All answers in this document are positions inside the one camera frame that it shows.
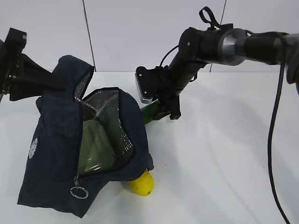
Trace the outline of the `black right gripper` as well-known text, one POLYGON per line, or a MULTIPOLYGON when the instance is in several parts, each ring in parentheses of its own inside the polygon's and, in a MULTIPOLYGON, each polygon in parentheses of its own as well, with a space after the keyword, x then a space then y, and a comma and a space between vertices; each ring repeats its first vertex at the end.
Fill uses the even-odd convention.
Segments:
POLYGON ((159 86, 156 88, 159 103, 154 113, 154 120, 160 120, 168 115, 171 120, 177 120, 181 116, 180 101, 176 87, 168 77, 168 66, 156 66, 155 69, 157 69, 159 78, 159 86))

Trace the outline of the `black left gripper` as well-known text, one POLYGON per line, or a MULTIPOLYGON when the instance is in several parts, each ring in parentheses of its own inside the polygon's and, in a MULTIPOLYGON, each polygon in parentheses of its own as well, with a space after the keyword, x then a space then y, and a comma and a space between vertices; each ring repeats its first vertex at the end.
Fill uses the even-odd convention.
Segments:
POLYGON ((9 28, 0 41, 0 100, 10 94, 10 101, 41 96, 44 89, 65 90, 65 78, 44 69, 26 54, 27 33, 9 28))

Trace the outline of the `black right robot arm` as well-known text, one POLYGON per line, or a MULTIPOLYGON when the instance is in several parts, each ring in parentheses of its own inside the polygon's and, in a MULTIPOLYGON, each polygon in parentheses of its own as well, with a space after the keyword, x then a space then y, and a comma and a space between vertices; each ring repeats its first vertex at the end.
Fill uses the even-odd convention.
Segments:
POLYGON ((244 61, 284 65, 289 84, 299 83, 299 35, 285 32, 252 33, 226 24, 220 29, 188 28, 167 68, 178 96, 207 64, 237 66, 244 61))

